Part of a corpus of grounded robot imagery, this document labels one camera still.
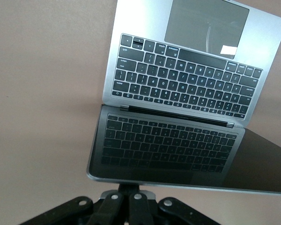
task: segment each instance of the keyboard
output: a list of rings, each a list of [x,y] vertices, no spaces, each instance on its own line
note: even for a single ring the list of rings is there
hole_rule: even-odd
[[[109,114],[101,163],[221,173],[236,138],[234,133]]]
[[[262,70],[122,34],[112,95],[244,119]]]

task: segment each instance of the laptop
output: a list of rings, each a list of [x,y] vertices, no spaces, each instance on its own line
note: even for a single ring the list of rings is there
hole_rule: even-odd
[[[235,1],[118,0],[89,177],[222,187],[280,41]]]

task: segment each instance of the brown surface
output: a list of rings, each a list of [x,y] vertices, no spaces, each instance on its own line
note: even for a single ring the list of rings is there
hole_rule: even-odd
[[[281,0],[240,0],[281,16]],[[0,224],[117,185],[86,176],[114,0],[0,0]],[[281,46],[248,126],[281,146]],[[142,187],[224,225],[281,225],[281,196]]]

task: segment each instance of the silver laptop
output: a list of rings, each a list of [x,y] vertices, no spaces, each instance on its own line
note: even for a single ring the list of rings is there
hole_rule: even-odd
[[[89,177],[222,187],[280,41],[235,1],[118,0]]]

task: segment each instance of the laptop hinge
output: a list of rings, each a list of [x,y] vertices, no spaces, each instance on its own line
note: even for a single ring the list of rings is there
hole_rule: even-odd
[[[144,114],[155,115],[155,116],[171,117],[171,118],[176,118],[176,119],[181,119],[181,120],[190,120],[190,121],[194,121],[194,122],[212,124],[212,125],[217,125],[217,126],[226,127],[226,128],[234,127],[234,123],[230,123],[230,122],[204,119],[204,118],[195,117],[195,116],[181,115],[181,114],[176,114],[176,113],[172,113],[172,112],[163,112],[163,111],[153,110],[153,109],[145,109],[145,108],[140,108],[140,107],[136,107],[136,106],[121,105],[120,110],[132,112],[132,113],[144,113]]]

